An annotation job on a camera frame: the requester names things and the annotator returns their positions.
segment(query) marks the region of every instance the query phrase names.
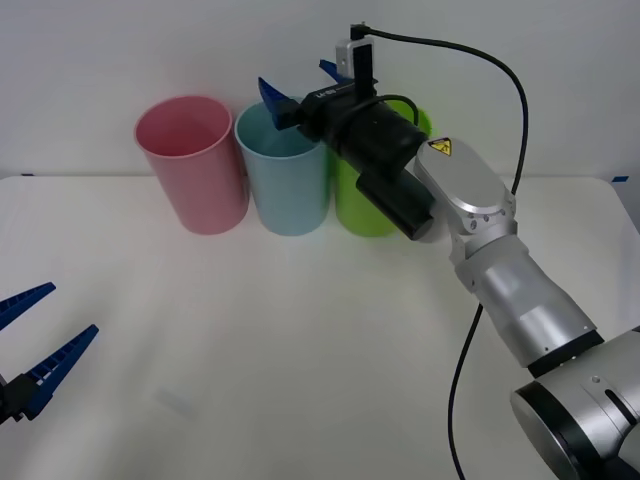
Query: cup rim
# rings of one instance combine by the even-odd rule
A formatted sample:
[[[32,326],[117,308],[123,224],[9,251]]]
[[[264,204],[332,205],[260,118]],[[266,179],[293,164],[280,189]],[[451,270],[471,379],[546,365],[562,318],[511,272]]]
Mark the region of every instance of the cup rim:
[[[316,144],[313,146],[313,148],[307,150],[306,152],[298,153],[297,155],[291,155],[291,156],[288,156],[288,157],[273,157],[271,155],[265,155],[263,153],[256,152],[254,149],[247,147],[247,145],[240,139],[240,135],[238,135],[238,125],[240,124],[240,120],[242,119],[242,117],[244,116],[245,113],[247,113],[253,107],[255,107],[257,105],[263,105],[263,104],[264,104],[264,102],[252,103],[251,105],[246,107],[244,110],[242,110],[242,112],[240,112],[240,114],[236,118],[236,120],[234,122],[234,125],[233,125],[233,134],[234,134],[234,137],[236,138],[236,141],[240,145],[240,147],[242,147],[243,149],[247,150],[248,152],[251,152],[251,154],[255,155],[256,157],[263,158],[265,160],[275,160],[275,161],[279,161],[279,160],[295,160],[297,158],[304,157],[305,155],[309,155],[311,152],[314,152],[314,151],[316,151],[316,150],[318,150],[318,149],[323,147],[323,145],[322,145],[323,142],[316,142]]]
[[[187,155],[160,155],[157,153],[152,152],[151,150],[146,149],[145,147],[143,147],[140,142],[138,141],[138,127],[140,127],[140,123],[142,123],[142,120],[144,120],[144,118],[151,113],[152,110],[155,110],[158,107],[161,107],[162,105],[165,105],[169,102],[173,102],[176,100],[181,100],[184,98],[200,98],[200,99],[205,99],[205,100],[209,100],[212,101],[214,103],[217,103],[219,106],[222,107],[222,109],[224,110],[226,116],[227,116],[227,127],[225,128],[224,133],[220,136],[220,138],[218,140],[216,140],[214,143],[212,143],[211,145],[209,145],[206,148],[203,148],[202,150],[198,150],[197,152],[194,153],[189,153]],[[220,100],[217,100],[213,97],[209,97],[207,95],[177,95],[175,97],[171,97],[171,98],[167,98],[159,103],[156,103],[155,105],[149,107],[147,110],[144,111],[144,113],[142,115],[140,115],[140,118],[138,119],[138,121],[136,122],[135,127],[133,128],[133,138],[136,142],[136,145],[138,145],[138,147],[140,148],[140,150],[142,150],[145,153],[148,153],[149,155],[153,155],[156,158],[164,158],[167,160],[184,160],[187,158],[192,158],[198,155],[202,155],[203,153],[208,152],[209,150],[213,150],[214,148],[216,148],[218,145],[220,145],[224,140],[227,139],[227,137],[229,136],[229,133],[231,132],[231,126],[233,125],[233,115],[231,114],[231,110],[229,110],[229,107],[227,107],[224,103],[222,103]]]

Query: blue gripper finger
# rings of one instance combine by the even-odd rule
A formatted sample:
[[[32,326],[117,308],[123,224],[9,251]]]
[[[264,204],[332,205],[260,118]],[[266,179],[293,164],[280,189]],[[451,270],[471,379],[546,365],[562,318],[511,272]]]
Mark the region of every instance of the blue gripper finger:
[[[49,282],[0,302],[0,330],[56,289]]]

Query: warning label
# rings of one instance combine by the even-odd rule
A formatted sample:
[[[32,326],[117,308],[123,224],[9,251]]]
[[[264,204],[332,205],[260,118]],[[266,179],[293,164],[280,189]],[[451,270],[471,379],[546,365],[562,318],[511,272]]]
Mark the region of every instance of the warning label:
[[[444,153],[447,157],[451,156],[451,139],[449,138],[439,138],[438,140],[433,140],[429,142],[429,146],[431,148],[435,148],[440,153]]]

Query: white table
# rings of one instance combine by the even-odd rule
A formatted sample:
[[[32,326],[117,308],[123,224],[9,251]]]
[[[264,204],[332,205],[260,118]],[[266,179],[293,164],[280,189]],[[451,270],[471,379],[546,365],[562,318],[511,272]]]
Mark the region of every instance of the white table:
[[[588,178],[527,179],[533,257],[605,338],[640,323],[640,237]],[[101,331],[34,422],[0,428],[6,480],[453,480],[451,376],[476,307],[431,244],[366,240],[330,213],[278,237],[255,209],[186,232],[153,178],[0,182],[0,298],[58,290],[0,334],[13,378],[90,323]],[[530,377],[483,318],[462,375],[470,480],[554,477],[520,431]]]

